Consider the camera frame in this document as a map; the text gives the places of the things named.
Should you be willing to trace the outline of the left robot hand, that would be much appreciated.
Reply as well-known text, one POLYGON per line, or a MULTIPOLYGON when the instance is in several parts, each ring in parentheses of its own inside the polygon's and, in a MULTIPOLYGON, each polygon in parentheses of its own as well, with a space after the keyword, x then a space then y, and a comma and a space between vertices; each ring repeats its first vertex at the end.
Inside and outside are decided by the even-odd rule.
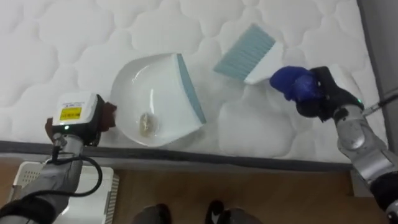
POLYGON ((117 106, 89 91, 60 96, 55 114, 46 121, 45 131, 52 142, 55 134, 74 135, 86 146, 97 146, 101 134, 116 126, 117 106))

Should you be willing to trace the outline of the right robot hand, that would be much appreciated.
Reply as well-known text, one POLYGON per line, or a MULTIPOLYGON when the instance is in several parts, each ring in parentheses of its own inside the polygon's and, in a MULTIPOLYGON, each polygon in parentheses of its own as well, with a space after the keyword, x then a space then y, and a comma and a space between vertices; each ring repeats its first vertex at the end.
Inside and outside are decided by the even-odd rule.
POLYGON ((294 101, 298 113, 306 118, 319 118, 325 122, 346 105, 364 109, 357 97, 337 85, 326 66, 310 70, 296 66, 282 67, 271 76, 269 83, 286 100, 294 101))

